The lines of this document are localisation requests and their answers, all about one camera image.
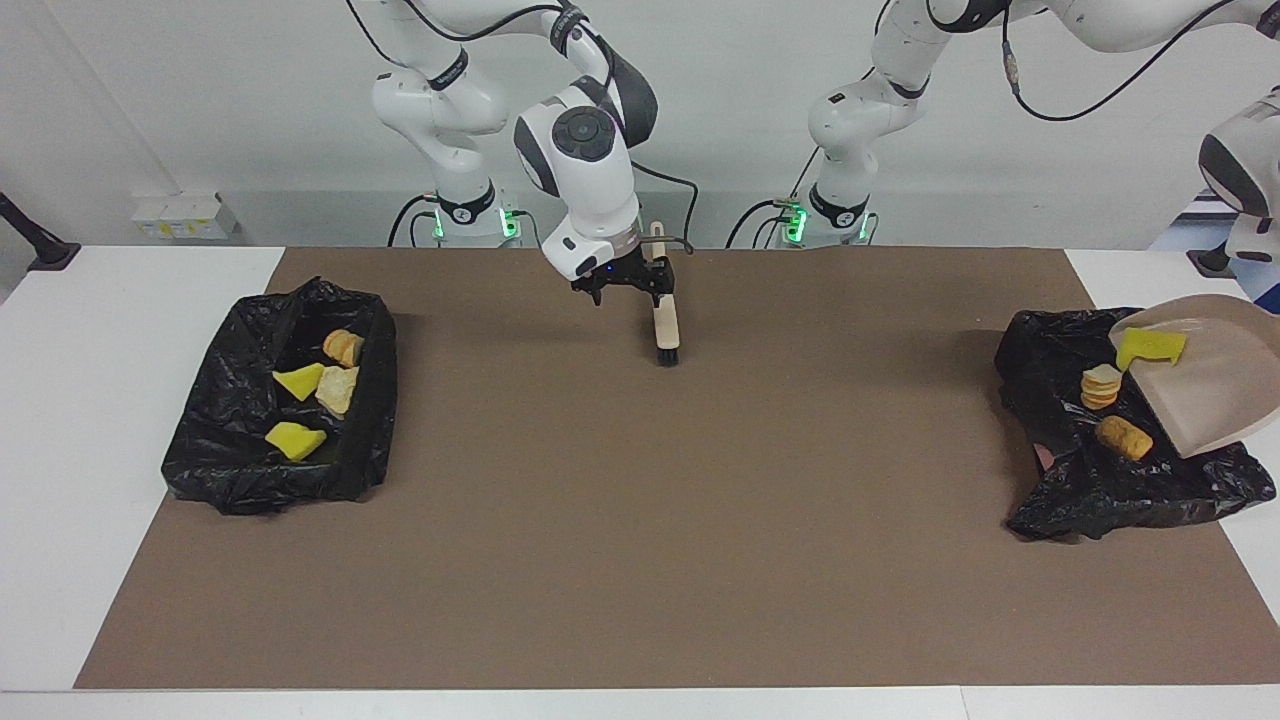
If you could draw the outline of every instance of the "brown mat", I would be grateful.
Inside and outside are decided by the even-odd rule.
[[[634,291],[536,252],[289,250],[384,295],[401,414],[367,502],[166,501],[79,688],[1280,682],[1217,525],[1027,544],[992,357],[1087,307],[1064,254],[677,259],[682,365]]]

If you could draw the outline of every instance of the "yellow sponge piece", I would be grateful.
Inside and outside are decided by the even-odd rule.
[[[271,373],[271,377],[301,401],[311,397],[311,393],[320,387],[320,375],[323,374],[324,365],[315,363],[292,373]]]
[[[1120,355],[1116,365],[1121,372],[1128,372],[1129,365],[1137,359],[1143,360],[1171,360],[1174,365],[1183,357],[1187,350],[1187,336],[1183,333],[1162,333],[1157,331],[1144,331],[1129,328],[1120,341]]]
[[[311,430],[297,423],[280,423],[266,433],[266,442],[279,447],[289,460],[298,462],[324,445],[328,437],[324,430]]]

